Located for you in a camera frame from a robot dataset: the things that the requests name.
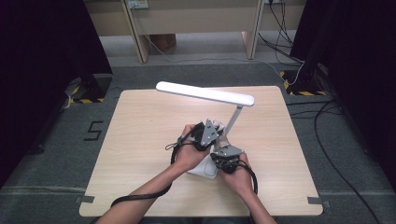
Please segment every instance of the white desk lamp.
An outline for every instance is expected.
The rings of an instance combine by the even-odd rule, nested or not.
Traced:
[[[230,121],[225,127],[224,134],[227,135],[239,114],[243,106],[253,106],[254,97],[251,95],[245,95],[240,93],[228,92],[228,91],[215,91],[200,87],[193,87],[188,85],[181,85],[171,82],[161,81],[156,86],[157,91],[163,91],[168,93],[173,93],[177,95],[189,96],[204,100],[216,101],[225,104],[236,105],[236,109],[230,118]],[[217,175],[217,168],[214,162],[211,160],[210,156],[207,155],[206,158],[201,161],[194,169],[188,171],[190,174],[201,175],[207,178],[215,178]]]

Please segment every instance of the person's left hand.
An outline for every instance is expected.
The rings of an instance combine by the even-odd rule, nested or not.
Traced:
[[[182,135],[186,135],[195,126],[195,124],[187,124],[184,127]],[[208,154],[209,148],[205,151],[198,151],[194,145],[190,145],[192,141],[186,140],[177,153],[174,165],[178,166],[184,172],[195,168]]]

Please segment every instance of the person's right arm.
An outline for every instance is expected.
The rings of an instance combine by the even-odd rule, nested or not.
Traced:
[[[240,160],[244,161],[250,167],[247,154],[241,154]],[[251,185],[251,176],[247,170],[238,166],[233,174],[225,174],[222,171],[219,171],[219,174],[233,192],[238,194],[244,201],[256,224],[276,223],[267,209],[265,209],[262,201],[260,201],[259,197],[254,193]]]

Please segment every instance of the hand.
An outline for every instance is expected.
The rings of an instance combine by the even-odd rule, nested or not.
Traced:
[[[248,167],[250,167],[246,153],[241,154],[239,156],[239,160],[244,161]],[[235,172],[230,175],[224,173],[222,170],[219,170],[219,175],[224,179],[230,189],[239,196],[242,196],[244,193],[253,192],[253,187],[251,186],[251,176],[245,168],[238,166]]]
[[[195,124],[187,124],[184,127],[182,135],[186,135],[195,126]],[[209,149],[205,151],[198,151],[194,145],[190,145],[192,141],[186,140],[183,142],[182,146],[177,153],[175,166],[182,169],[183,172],[187,172],[195,168],[208,154]]]

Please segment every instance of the person's left arm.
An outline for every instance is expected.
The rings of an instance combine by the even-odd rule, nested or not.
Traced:
[[[193,126],[186,125],[182,134],[187,134]],[[208,153],[209,150],[198,151],[193,145],[182,146],[178,150],[176,161],[173,164],[150,179],[149,182],[134,190],[131,195],[151,194],[162,191],[179,176],[197,166]],[[138,223],[156,200],[157,198],[117,203],[102,215],[96,223]]]

